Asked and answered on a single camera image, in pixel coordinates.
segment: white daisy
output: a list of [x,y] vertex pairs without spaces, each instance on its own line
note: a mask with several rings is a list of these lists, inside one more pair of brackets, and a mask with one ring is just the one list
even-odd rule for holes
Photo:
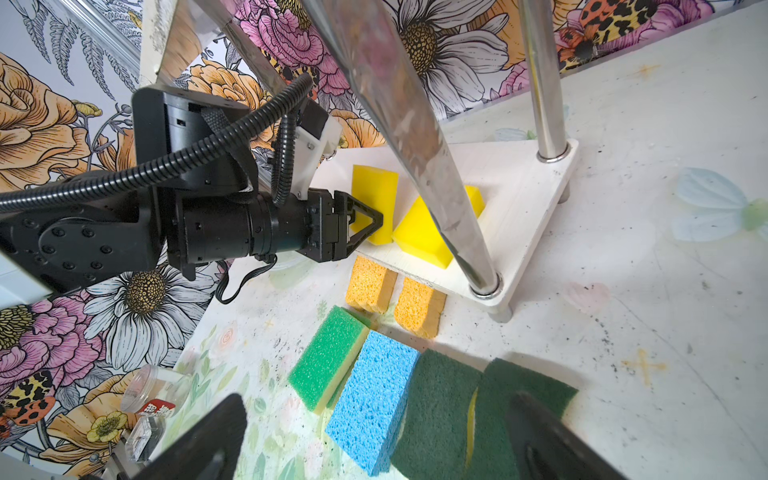
[[496,36],[509,15],[496,15],[478,30],[461,31],[495,0],[385,0],[400,39],[438,118],[480,101],[485,87],[478,74],[500,71],[509,56]]
[[87,288],[93,315],[85,338],[107,332],[107,362],[130,371],[145,362],[175,364],[185,342],[205,312],[214,279],[197,273],[189,281],[172,266],[149,272],[127,272]]

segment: red label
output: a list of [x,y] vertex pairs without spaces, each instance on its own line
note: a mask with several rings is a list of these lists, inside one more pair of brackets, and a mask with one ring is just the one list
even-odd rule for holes
[[147,402],[147,405],[141,407],[138,414],[147,416],[168,416],[174,412],[175,408],[176,406],[171,402],[154,399]]

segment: black cable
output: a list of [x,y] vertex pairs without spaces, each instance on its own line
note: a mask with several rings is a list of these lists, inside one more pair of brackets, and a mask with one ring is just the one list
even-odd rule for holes
[[0,194],[0,213],[82,204],[139,188],[153,187],[216,160],[233,144],[247,144],[283,115],[294,110],[312,88],[312,78],[302,74],[265,103],[221,131],[189,147],[136,167],[99,177],[74,177],[69,181],[30,190]]
[[248,280],[250,280],[252,278],[256,278],[257,276],[261,275],[262,273],[266,273],[266,272],[270,271],[270,269],[273,266],[275,266],[275,263],[277,263],[277,255],[274,255],[274,254],[267,255],[266,256],[266,261],[267,261],[266,265],[260,266],[259,268],[256,268],[256,269],[253,269],[246,276],[244,276],[243,277],[243,281],[240,282],[240,286],[237,287],[237,291],[234,293],[234,295],[232,295],[230,298],[225,300],[222,297],[224,295],[224,290],[227,289],[227,285],[230,282],[230,269],[229,269],[229,266],[227,265],[227,262],[225,262],[224,260],[218,260],[216,263],[218,263],[219,266],[224,268],[224,273],[221,276],[221,281],[219,282],[219,285],[216,287],[216,291],[214,292],[214,296],[216,297],[216,300],[219,300],[219,302],[221,302],[223,305],[227,305],[230,302],[232,302],[232,300],[235,300],[237,298],[237,296],[240,294],[240,289],[243,288],[243,285],[245,285],[245,283]]
[[293,181],[293,155],[296,150],[296,110],[283,115],[280,131],[277,133],[275,163],[272,168],[272,203],[275,207],[286,204]]

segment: yellow sponge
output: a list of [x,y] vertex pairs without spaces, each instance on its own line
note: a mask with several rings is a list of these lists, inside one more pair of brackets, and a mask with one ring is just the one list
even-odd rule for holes
[[360,310],[384,313],[389,308],[395,280],[397,273],[360,255],[352,268],[346,302]]
[[425,339],[437,336],[445,294],[406,277],[395,307],[395,320],[404,329]]
[[[485,208],[480,190],[470,186],[465,188],[475,216],[479,217]],[[392,234],[392,238],[402,251],[440,268],[448,268],[453,260],[453,253],[448,250],[445,241],[440,237],[429,209],[421,197],[417,198],[411,210],[408,210],[405,218]]]
[[[398,177],[395,172],[381,168],[364,165],[352,167],[352,196],[384,214],[384,224],[368,237],[368,241],[374,245],[392,242],[392,216],[395,213]],[[359,215],[350,228],[357,233],[370,224],[370,218]]]

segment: white table surface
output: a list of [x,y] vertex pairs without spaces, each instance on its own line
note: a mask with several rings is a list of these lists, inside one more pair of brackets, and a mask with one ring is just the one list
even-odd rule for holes
[[[565,423],[628,478],[768,478],[768,241],[741,229],[688,242],[672,230],[694,210],[675,195],[687,167],[717,172],[749,202],[768,197],[766,19],[762,2],[565,78],[581,162],[512,321],[449,297],[435,341],[414,339],[392,320],[401,276],[382,331],[480,369],[501,357],[578,387]],[[456,143],[499,128],[534,128],[528,94],[444,125]],[[231,283],[256,264],[236,261]],[[303,260],[252,280],[228,306],[214,301],[179,365],[207,388],[163,445],[238,391],[249,414],[239,477],[365,478],[322,435],[328,416],[308,413],[286,384],[327,310],[344,304],[352,264]]]

